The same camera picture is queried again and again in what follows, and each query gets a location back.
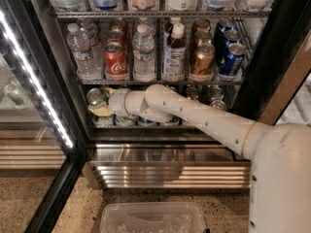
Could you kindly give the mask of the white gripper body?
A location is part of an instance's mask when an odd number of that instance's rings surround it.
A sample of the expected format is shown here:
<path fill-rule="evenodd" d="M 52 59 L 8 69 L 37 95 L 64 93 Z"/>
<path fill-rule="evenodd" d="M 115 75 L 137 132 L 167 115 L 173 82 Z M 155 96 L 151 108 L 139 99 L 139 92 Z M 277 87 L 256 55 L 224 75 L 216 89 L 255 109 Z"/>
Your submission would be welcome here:
<path fill-rule="evenodd" d="M 128 115 L 125 107 L 125 99 L 129 91 L 129 88 L 119 88 L 111 94 L 109 108 L 116 116 L 126 117 Z"/>

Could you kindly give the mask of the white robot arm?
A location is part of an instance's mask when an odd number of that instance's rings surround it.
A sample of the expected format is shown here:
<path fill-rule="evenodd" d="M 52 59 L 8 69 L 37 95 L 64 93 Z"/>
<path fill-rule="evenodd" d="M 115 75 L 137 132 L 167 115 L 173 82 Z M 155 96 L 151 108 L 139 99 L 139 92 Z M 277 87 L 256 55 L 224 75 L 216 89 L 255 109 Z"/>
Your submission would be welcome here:
<path fill-rule="evenodd" d="M 190 100 L 153 84 L 118 88 L 102 116 L 179 117 L 251 161 L 249 233 L 311 233 L 311 127 L 267 125 Z"/>

